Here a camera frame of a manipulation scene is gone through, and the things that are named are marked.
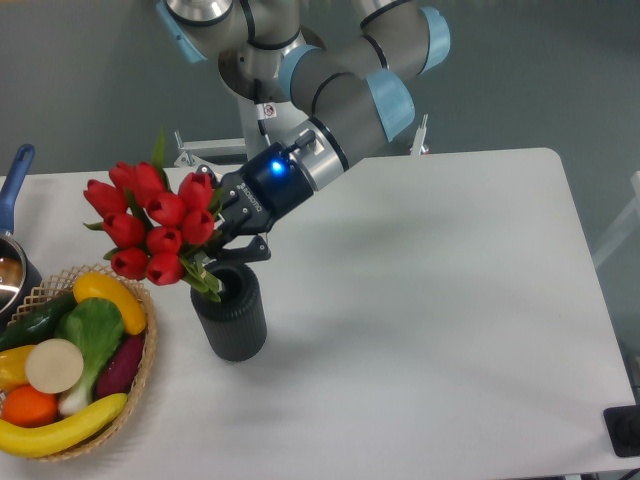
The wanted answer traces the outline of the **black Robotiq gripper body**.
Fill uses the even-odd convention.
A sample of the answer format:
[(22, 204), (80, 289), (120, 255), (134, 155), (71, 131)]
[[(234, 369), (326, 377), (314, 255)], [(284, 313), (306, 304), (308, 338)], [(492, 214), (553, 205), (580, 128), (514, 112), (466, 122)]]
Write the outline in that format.
[(293, 159), (293, 146), (274, 143), (238, 170), (221, 177), (221, 238), (258, 235), (308, 200), (314, 193)]

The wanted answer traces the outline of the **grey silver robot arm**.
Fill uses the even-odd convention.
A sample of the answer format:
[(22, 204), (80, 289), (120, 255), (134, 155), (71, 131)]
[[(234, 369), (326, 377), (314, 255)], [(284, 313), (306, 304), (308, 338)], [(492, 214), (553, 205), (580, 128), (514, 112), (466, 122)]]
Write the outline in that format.
[(235, 96), (243, 135), (187, 142), (186, 160), (244, 155), (214, 174), (221, 191), (217, 263), (265, 260), (274, 223), (391, 142), (414, 120), (408, 80), (442, 63), (447, 21), (413, 1), (357, 1), (360, 36), (328, 51), (296, 1), (160, 1), (159, 17), (192, 63), (213, 60)]

